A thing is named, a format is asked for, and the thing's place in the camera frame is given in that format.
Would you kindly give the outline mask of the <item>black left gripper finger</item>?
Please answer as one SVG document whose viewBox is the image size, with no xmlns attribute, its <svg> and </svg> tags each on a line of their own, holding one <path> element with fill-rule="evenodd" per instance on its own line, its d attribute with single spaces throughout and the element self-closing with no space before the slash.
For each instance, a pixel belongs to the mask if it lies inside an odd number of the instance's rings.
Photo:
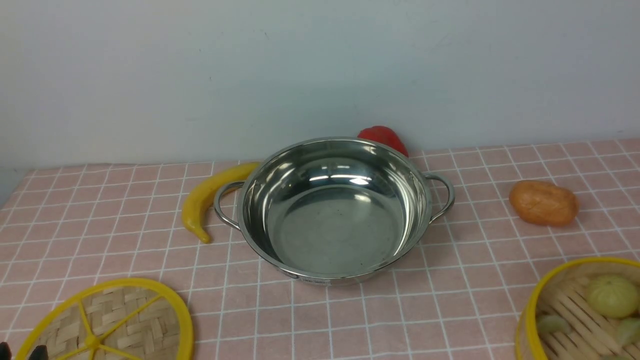
<svg viewBox="0 0 640 360">
<path fill-rule="evenodd" d="M 29 354 L 28 360 L 48 360 L 49 353 L 46 345 L 37 345 Z"/>
</svg>

